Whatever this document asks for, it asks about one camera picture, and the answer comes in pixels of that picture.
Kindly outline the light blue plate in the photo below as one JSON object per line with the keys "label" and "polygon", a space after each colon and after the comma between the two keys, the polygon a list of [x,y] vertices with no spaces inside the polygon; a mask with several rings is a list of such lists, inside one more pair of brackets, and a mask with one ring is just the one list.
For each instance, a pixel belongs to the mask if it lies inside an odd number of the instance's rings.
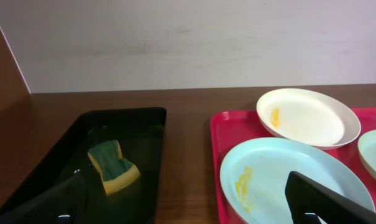
{"label": "light blue plate", "polygon": [[361,135],[357,146],[362,165],[376,180],[376,129]]}
{"label": "light blue plate", "polygon": [[291,171],[375,211],[369,191],[347,166],[320,149],[288,139],[257,138],[234,146],[222,160],[220,183],[244,223],[292,223],[285,197]]}

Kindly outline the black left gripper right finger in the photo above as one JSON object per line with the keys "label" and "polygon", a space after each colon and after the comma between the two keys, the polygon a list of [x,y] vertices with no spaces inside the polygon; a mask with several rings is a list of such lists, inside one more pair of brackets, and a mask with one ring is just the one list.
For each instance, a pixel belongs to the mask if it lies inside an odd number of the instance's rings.
{"label": "black left gripper right finger", "polygon": [[294,224],[352,223],[376,224],[376,213],[315,182],[291,171],[285,196]]}

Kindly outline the yellow green sponge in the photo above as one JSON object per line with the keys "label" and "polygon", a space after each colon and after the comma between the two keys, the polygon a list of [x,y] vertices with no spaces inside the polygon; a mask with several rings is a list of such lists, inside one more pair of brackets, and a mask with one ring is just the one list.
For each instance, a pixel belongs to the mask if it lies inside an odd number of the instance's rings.
{"label": "yellow green sponge", "polygon": [[106,195],[122,190],[140,177],[137,166],[124,158],[117,140],[102,142],[88,150]]}

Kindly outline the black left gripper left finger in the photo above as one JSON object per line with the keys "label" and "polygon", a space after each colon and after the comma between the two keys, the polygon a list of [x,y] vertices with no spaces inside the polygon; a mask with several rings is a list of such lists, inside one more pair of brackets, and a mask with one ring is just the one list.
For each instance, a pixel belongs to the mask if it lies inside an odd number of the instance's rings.
{"label": "black left gripper left finger", "polygon": [[0,215],[0,224],[83,223],[86,185],[81,174]]}

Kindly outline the white plate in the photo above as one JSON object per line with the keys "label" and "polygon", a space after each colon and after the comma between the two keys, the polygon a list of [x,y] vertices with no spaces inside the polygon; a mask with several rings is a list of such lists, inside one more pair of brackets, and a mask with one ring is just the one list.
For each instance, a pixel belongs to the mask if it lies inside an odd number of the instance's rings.
{"label": "white plate", "polygon": [[331,150],[356,140],[358,116],[344,103],[316,91],[282,88],[263,94],[256,104],[264,128],[275,137]]}

